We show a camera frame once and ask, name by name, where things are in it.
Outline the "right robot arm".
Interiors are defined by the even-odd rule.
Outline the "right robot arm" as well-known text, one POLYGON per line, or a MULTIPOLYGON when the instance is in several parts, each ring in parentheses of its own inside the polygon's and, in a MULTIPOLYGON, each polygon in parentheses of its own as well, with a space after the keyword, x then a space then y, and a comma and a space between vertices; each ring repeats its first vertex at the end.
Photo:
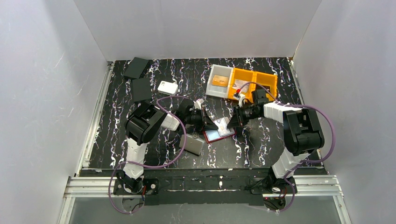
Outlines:
POLYGON ((315 110, 294 107, 278 101, 269 101, 264 90, 253 92, 254 102, 250 103, 240 94, 239 105, 234 112, 237 124, 246 125, 251 119, 267 118, 283 125, 284 150, 279 159, 271 166, 268 176, 250 187, 253 189, 274 188, 284 191, 291 181, 294 171, 315 150, 324 145, 324 137, 315 110))

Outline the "red leather card holder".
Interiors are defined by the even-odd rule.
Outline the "red leather card holder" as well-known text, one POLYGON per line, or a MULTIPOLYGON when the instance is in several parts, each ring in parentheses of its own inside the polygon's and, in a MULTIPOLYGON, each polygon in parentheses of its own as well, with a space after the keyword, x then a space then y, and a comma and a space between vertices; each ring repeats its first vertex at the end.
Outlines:
POLYGON ((227 128, 227 124, 230 121, 228 117, 223 117, 214 121, 214 124, 218 127, 217 130, 204 131, 204 137, 207 143, 212 143, 230 136, 235 135, 234 128, 227 128))

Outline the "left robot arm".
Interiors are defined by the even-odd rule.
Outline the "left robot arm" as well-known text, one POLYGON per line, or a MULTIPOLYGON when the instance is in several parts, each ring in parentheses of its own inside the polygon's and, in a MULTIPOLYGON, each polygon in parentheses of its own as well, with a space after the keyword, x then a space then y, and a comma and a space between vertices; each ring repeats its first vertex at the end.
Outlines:
POLYGON ((149 101, 141 102, 125 124, 127 163, 123 171, 116 175, 121 187, 126 188, 132 194, 143 191, 144 168, 142 164, 146 148, 161 127, 177 131, 181 125, 193 126, 197 131, 203 132, 207 143, 235 134, 233 128, 227 127, 228 117, 212 121, 202 103, 202 99, 193 101, 183 98, 176 110, 167 113, 149 101))

